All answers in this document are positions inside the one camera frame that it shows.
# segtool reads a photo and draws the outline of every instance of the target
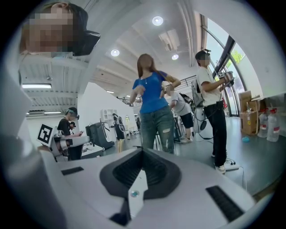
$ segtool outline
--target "cardboard box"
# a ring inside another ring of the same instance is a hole
[[[240,111],[247,111],[246,103],[251,101],[251,91],[246,91],[238,94],[240,100]]]
[[[257,111],[240,113],[240,130],[247,135],[255,135],[257,126]]]
[[[258,111],[257,105],[259,105],[259,102],[256,101],[250,101],[248,102],[249,108],[251,108],[251,111]]]

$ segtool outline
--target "man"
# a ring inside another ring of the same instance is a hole
[[[77,114],[77,109],[75,107],[70,107],[64,118],[60,120],[59,125],[58,125],[58,130],[63,131],[63,134],[65,136],[69,137],[79,137],[82,135],[82,131],[77,134],[72,134],[70,133],[70,121],[75,120],[78,117]],[[81,158],[81,153],[82,153],[82,145],[76,146],[76,147],[71,147],[68,149],[69,153],[69,160],[74,161],[74,160],[80,160]]]
[[[186,139],[182,139],[181,143],[191,143],[191,127],[193,127],[193,118],[190,106],[185,102],[184,98],[174,89],[166,90],[168,96],[171,96],[170,108],[174,109],[175,113],[181,117],[186,129]]]
[[[70,123],[70,133],[71,133],[71,134],[74,134],[74,132],[73,132],[72,130],[73,130],[75,127],[76,127],[75,122],[71,122],[71,123]]]
[[[214,148],[213,157],[216,170],[225,173],[224,163],[226,161],[227,126],[223,111],[221,91],[224,89],[224,78],[215,82],[212,73],[208,69],[210,54],[200,51],[195,55],[199,65],[197,82],[204,99],[204,111],[213,128]]]

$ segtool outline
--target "hand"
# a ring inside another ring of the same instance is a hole
[[[164,92],[164,90],[161,90],[161,94],[160,94],[159,98],[163,98],[164,96],[165,96],[165,92]]]
[[[140,94],[142,96],[146,89],[143,85],[138,85],[134,90],[137,94]]]
[[[174,90],[174,87],[172,84],[170,84],[166,87],[166,94],[171,96],[171,90],[172,91]]]

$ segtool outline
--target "teal object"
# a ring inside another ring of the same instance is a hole
[[[248,137],[243,137],[243,138],[242,138],[242,141],[243,141],[243,142],[249,142],[249,138],[248,138]]]

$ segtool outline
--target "concrete floor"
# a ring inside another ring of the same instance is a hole
[[[205,130],[201,132],[201,135],[203,137],[212,137],[212,129],[209,123]],[[240,119],[227,118],[227,157],[235,160],[244,168],[247,191],[254,195],[275,182],[283,173],[286,166],[286,138],[280,136],[278,142],[273,143],[257,136],[249,136],[250,141],[244,143],[241,140],[242,137],[244,135],[240,132]],[[124,141],[123,150],[130,149],[134,145],[141,145],[140,135],[137,134],[130,138],[131,140],[126,139]],[[212,143],[200,141],[202,141],[202,138],[196,134],[193,143],[176,143],[175,154],[214,167],[214,159],[211,157]],[[116,153],[116,147],[115,144],[114,147],[107,149],[104,154]],[[227,171],[225,176],[244,187],[242,168]]]

